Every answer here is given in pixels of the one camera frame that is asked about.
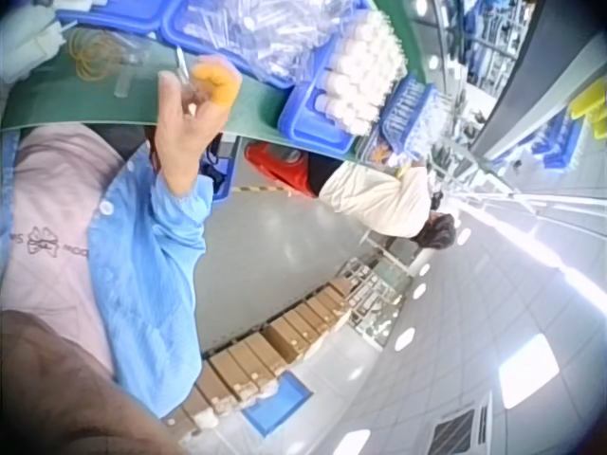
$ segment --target cable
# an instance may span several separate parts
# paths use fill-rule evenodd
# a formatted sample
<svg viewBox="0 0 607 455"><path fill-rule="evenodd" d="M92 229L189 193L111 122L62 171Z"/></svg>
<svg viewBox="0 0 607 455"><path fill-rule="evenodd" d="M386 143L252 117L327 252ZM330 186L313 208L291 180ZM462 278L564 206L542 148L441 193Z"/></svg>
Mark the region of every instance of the cable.
<svg viewBox="0 0 607 455"><path fill-rule="evenodd" d="M76 28L67 39L67 50L83 81L102 81L118 66L122 47L106 31Z"/></svg>

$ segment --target worker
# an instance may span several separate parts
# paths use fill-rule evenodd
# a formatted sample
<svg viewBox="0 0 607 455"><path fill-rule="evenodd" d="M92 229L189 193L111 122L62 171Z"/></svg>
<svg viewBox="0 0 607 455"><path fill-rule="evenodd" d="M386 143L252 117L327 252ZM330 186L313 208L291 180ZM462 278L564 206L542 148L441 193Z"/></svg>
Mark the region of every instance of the worker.
<svg viewBox="0 0 607 455"><path fill-rule="evenodd" d="M337 213L351 215L369 229L405 237L422 248L444 249L455 241L455 220L431 211L428 172L423 160L396 178L350 161L298 150L249 147L247 159L259 169L291 185L305 173L304 186Z"/></svg>
<svg viewBox="0 0 607 455"><path fill-rule="evenodd" d="M199 161L242 80L218 57L192 78L186 93L159 74L156 158L144 143L124 160L76 123L3 156L2 423L36 453L179 452L157 417L201 371L193 268L213 189Z"/></svg>

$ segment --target white floor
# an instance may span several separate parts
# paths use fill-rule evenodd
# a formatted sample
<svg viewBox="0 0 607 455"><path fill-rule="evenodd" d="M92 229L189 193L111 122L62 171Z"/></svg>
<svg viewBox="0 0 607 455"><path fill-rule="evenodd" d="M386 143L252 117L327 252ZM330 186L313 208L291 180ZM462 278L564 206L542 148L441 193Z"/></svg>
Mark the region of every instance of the white floor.
<svg viewBox="0 0 607 455"><path fill-rule="evenodd" d="M340 420L372 371L380 352L349 326L327 338L310 359L292 372L313 395L265 439L236 412L203 431L187 445L192 454L306 455Z"/></svg>

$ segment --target hand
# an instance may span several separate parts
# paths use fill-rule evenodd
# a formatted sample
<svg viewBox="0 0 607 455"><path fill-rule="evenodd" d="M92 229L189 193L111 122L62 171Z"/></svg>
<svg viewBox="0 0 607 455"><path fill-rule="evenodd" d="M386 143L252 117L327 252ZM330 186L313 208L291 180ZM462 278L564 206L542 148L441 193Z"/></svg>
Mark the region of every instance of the hand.
<svg viewBox="0 0 607 455"><path fill-rule="evenodd" d="M207 56L192 69L193 90L170 71L158 75L155 144L161 172L175 196L187 195L201 155L228 121L242 76L225 59ZM190 104L195 113L188 112Z"/></svg>

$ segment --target pink shirt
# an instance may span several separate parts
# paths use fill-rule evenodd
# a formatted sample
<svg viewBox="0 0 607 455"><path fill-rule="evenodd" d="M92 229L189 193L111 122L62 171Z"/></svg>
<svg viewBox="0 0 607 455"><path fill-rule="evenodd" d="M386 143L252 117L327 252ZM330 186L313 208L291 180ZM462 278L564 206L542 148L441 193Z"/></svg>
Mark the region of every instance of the pink shirt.
<svg viewBox="0 0 607 455"><path fill-rule="evenodd" d="M0 307L40 318L114 374L91 285L86 230L123 164L81 124L35 129L14 173L13 231Z"/></svg>

